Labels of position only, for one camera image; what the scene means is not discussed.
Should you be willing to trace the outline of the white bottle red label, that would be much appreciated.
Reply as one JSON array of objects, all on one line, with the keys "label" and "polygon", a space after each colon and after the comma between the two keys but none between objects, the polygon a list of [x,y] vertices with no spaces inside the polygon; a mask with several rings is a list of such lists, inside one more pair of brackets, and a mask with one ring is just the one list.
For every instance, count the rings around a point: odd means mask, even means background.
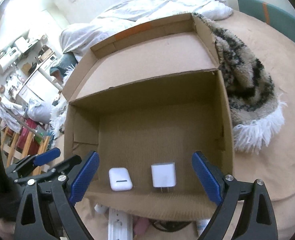
[{"label": "white bottle red label", "polygon": [[95,212],[97,212],[100,215],[104,215],[108,211],[108,209],[109,207],[99,203],[94,206]]}]

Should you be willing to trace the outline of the white earbuds case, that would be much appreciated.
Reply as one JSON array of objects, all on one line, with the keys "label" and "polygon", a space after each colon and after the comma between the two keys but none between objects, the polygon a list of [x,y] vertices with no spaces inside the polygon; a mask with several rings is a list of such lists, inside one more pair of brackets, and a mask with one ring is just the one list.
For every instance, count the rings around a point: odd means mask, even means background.
[{"label": "white earbuds case", "polygon": [[124,167],[114,167],[109,170],[109,182],[115,192],[129,191],[133,184],[128,170]]}]

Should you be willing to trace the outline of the white wall charger adapter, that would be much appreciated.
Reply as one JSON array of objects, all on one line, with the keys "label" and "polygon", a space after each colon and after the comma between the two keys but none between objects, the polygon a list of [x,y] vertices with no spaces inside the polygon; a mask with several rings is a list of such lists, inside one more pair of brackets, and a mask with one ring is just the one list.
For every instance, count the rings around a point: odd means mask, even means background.
[{"label": "white wall charger adapter", "polygon": [[153,187],[160,192],[169,192],[176,186],[176,166],[173,162],[151,165],[151,174]]}]

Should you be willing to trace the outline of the wooden chair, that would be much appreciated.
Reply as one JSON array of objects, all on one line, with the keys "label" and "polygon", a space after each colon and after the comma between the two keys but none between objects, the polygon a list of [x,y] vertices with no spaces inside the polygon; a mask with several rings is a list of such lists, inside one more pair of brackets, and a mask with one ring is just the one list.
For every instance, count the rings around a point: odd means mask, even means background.
[{"label": "wooden chair", "polygon": [[[9,167],[11,164],[14,163],[15,160],[21,160],[29,155],[29,151],[32,145],[32,142],[37,143],[37,140],[35,139],[36,134],[32,132],[27,133],[26,140],[23,143],[23,148],[21,151],[19,151],[19,137],[22,135],[21,133],[16,133],[12,131],[8,126],[6,126],[4,129],[1,129],[1,152],[5,155],[4,165],[5,167]],[[39,155],[46,152],[50,136],[45,136],[44,139],[41,139],[40,137],[37,137],[40,139],[38,151],[36,152],[35,156],[39,157]],[[39,175],[42,172],[44,172],[44,165],[36,167],[32,175]]]}]

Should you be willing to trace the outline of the white stuffed bag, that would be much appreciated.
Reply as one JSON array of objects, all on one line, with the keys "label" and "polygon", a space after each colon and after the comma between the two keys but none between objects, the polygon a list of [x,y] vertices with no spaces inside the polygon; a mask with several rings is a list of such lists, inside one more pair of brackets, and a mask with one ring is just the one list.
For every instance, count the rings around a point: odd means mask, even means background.
[{"label": "white stuffed bag", "polygon": [[27,115],[31,120],[35,122],[49,124],[52,109],[53,105],[50,103],[30,99]]}]

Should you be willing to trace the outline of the white power strip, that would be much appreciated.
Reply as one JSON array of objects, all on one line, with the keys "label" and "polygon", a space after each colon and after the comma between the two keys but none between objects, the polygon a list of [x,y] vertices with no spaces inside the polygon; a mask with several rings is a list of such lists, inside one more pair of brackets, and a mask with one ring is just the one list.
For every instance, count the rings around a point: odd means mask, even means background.
[{"label": "white power strip", "polygon": [[132,240],[133,218],[132,215],[109,208],[108,240]]}]

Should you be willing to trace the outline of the white washing machine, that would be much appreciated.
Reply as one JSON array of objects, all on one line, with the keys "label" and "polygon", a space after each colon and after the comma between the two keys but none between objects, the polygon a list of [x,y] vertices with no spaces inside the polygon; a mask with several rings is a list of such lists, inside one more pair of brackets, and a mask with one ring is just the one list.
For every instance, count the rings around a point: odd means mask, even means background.
[{"label": "white washing machine", "polygon": [[36,69],[18,89],[15,102],[28,104],[30,99],[53,103],[57,100],[62,90],[58,81],[50,76],[50,67],[58,61],[55,53],[51,53],[42,63],[37,64]]}]

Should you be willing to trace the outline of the pink small object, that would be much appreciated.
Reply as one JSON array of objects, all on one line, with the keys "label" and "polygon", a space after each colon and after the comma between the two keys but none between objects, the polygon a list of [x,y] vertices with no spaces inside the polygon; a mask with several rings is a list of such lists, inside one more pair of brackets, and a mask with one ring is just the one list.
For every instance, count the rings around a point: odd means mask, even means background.
[{"label": "pink small object", "polygon": [[148,218],[138,217],[133,223],[133,234],[134,236],[142,236],[147,231],[150,225]]}]

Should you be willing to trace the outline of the shaggy black white rug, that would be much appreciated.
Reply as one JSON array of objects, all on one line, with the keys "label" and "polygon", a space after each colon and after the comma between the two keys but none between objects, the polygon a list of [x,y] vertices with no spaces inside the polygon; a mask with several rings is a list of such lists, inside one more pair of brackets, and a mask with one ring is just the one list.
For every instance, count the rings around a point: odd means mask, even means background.
[{"label": "shaggy black white rug", "polygon": [[286,103],[280,100],[262,62],[239,37],[199,13],[192,16],[214,36],[218,68],[229,100],[235,150],[258,154],[284,125],[282,108]]}]

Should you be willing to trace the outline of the brown cardboard box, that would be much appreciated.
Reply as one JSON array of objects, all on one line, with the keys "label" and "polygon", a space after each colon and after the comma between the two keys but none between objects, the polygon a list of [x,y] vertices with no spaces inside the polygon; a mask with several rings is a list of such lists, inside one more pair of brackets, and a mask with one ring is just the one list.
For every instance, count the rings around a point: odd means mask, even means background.
[{"label": "brown cardboard box", "polygon": [[[100,165],[85,197],[127,213],[162,220],[212,216],[192,168],[201,151],[233,171],[229,102],[214,38],[191,14],[137,25],[92,46],[69,77],[64,155],[96,151]],[[153,187],[151,165],[175,163],[176,186]],[[115,192],[109,170],[124,167],[133,187]]]}]

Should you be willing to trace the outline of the teal clothing pile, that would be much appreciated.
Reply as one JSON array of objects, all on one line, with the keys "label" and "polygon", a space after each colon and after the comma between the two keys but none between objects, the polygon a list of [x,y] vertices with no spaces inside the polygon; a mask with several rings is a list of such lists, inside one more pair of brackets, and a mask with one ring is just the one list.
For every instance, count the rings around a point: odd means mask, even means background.
[{"label": "teal clothing pile", "polygon": [[67,71],[74,68],[77,64],[78,61],[72,52],[65,53],[50,67],[50,76],[62,80],[66,76]]}]

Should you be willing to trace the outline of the white bed duvet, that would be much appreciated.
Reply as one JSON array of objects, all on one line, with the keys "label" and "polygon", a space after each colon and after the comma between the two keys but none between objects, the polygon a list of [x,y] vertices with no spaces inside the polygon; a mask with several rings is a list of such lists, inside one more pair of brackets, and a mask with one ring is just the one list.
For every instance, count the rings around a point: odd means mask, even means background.
[{"label": "white bed duvet", "polygon": [[60,34],[63,54],[80,61],[95,44],[136,25],[186,12],[219,21],[232,15],[225,0],[121,0],[89,23],[74,23]]}]

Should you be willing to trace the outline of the teal cushion orange stripe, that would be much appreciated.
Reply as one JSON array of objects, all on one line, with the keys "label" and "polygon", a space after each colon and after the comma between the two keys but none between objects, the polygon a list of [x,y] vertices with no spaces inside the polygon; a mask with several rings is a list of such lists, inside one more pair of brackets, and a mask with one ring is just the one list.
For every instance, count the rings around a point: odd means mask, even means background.
[{"label": "teal cushion orange stripe", "polygon": [[257,18],[284,34],[295,43],[295,17],[261,0],[237,0],[239,11]]}]

